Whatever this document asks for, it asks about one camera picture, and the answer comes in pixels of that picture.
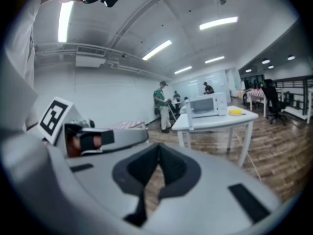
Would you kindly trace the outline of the white microwave oven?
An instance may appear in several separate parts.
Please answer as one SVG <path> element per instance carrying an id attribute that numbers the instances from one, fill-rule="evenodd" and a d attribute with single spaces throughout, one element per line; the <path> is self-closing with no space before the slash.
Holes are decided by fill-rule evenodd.
<path id="1" fill-rule="evenodd" d="M 227 98 L 225 93 L 206 94 L 189 99 L 192 118 L 225 116 Z"/>

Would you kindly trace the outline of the white table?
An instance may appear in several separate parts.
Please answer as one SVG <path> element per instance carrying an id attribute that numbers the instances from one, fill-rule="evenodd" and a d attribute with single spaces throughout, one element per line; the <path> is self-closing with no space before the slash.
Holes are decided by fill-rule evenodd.
<path id="1" fill-rule="evenodd" d="M 252 137 L 252 130 L 254 121 L 259 117 L 258 114 L 242 109 L 237 106 L 229 106 L 227 110 L 235 110 L 240 109 L 243 111 L 241 116 L 231 116 L 229 114 L 225 116 L 213 116 L 213 117 L 200 117 L 194 118 L 193 120 L 193 127 L 194 130 L 190 131 L 188 128 L 188 119 L 187 114 L 181 114 L 179 118 L 176 120 L 174 125 L 172 126 L 172 130 L 177 132 L 179 145 L 181 147 L 185 147 L 184 145 L 184 137 L 187 138 L 187 147 L 191 147 L 191 138 L 190 134 L 195 132 L 205 132 L 205 131 L 212 131 L 215 129 L 222 129 L 227 128 L 229 129 L 229 137 L 227 142 L 227 148 L 231 147 L 231 139 L 233 134 L 233 128 L 238 126 L 245 126 L 245 138 L 243 142 L 243 148 L 237 162 L 239 167 L 242 167 L 244 161 L 248 155 L 248 150 L 251 142 Z"/>

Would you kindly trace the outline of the table with red checkered cloth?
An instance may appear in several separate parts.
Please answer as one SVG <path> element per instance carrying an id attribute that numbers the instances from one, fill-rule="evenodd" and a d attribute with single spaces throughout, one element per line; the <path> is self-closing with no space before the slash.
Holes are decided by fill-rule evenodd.
<path id="1" fill-rule="evenodd" d="M 263 104 L 263 111 L 266 112 L 267 99 L 262 89 L 252 89 L 246 93 L 249 108 L 252 111 L 252 103 L 260 102 Z"/>

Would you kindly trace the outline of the white microwave door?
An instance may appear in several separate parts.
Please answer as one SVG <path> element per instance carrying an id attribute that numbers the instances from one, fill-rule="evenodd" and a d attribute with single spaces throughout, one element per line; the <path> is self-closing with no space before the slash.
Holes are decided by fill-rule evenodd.
<path id="1" fill-rule="evenodd" d="M 192 120 L 191 104 L 190 104 L 189 99 L 185 100 L 185 108 L 186 108 L 186 114 L 187 114 L 187 119 L 188 119 L 188 128 L 190 131 L 193 131 L 194 127 L 193 127 L 193 120 Z"/>

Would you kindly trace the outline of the person's left hand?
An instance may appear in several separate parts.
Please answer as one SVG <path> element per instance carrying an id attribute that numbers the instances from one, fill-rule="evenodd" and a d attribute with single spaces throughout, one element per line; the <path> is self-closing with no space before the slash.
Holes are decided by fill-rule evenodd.
<path id="1" fill-rule="evenodd" d="M 102 146 L 101 136 L 74 136 L 67 141 L 67 155 L 70 158 L 80 157 L 86 151 L 94 151 Z"/>

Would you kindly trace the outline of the black office chair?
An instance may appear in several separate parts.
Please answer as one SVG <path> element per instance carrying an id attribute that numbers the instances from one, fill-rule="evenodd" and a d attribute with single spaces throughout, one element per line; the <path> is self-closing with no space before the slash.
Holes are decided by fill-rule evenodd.
<path id="1" fill-rule="evenodd" d="M 282 114 L 282 110 L 286 109 L 287 104 L 285 102 L 279 101 L 278 92 L 276 91 L 276 88 L 274 87 L 273 81 L 271 79 L 264 80 L 262 91 L 267 99 L 266 112 L 269 112 L 269 114 L 266 116 L 266 119 L 271 117 L 269 122 L 270 124 L 273 124 L 274 121 L 276 122 L 277 120 L 280 120 L 285 126 L 288 118 Z"/>

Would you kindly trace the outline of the black metal railing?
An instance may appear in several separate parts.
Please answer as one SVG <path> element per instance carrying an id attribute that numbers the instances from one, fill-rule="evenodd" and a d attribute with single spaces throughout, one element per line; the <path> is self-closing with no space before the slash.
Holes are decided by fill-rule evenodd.
<path id="1" fill-rule="evenodd" d="M 287 106 L 300 110 L 301 115 L 306 115 L 309 106 L 308 89 L 313 87 L 313 75 L 277 79 L 273 84 L 278 91 L 280 101 Z"/>

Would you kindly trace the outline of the person's light shirt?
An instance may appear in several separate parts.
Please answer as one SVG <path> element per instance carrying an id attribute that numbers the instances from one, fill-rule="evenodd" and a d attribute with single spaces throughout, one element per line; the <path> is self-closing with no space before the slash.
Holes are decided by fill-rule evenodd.
<path id="1" fill-rule="evenodd" d="M 38 124 L 33 24 L 43 3 L 28 0 L 4 38 L 0 51 L 0 127 L 29 131 Z"/>

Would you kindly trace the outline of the pink checkered table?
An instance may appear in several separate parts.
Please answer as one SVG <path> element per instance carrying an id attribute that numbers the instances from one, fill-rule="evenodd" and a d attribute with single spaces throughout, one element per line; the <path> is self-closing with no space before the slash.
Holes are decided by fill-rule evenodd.
<path id="1" fill-rule="evenodd" d="M 146 124 L 143 120 L 129 120 L 106 127 L 110 130 L 126 130 L 126 129 L 146 129 Z"/>

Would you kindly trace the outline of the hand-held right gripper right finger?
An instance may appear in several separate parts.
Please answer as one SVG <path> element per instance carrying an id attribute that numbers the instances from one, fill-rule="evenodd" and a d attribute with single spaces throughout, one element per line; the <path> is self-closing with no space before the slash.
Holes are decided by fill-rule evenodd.
<path id="1" fill-rule="evenodd" d="M 166 186 L 146 229 L 156 235 L 261 235 L 277 195 L 226 159 L 160 145 Z"/>

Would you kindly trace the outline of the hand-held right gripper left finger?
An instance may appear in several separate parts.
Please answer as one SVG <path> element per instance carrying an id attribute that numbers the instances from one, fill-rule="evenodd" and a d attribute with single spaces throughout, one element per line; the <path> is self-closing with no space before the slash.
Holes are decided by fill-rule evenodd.
<path id="1" fill-rule="evenodd" d="M 156 211 L 160 192 L 158 144 L 68 158 L 75 178 L 115 217 L 141 226 Z"/>

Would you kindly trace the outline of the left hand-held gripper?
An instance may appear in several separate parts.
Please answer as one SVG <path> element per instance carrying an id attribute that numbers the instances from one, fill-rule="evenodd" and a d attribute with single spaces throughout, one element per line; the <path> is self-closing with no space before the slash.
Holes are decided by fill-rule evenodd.
<path id="1" fill-rule="evenodd" d="M 44 139 L 69 158 L 68 141 L 72 137 L 83 138 L 93 144 L 93 136 L 102 134 L 102 152 L 110 153 L 144 143 L 149 135 L 145 129 L 96 129 L 92 120 L 80 115 L 72 102 L 55 97 L 39 120 L 38 130 Z"/>

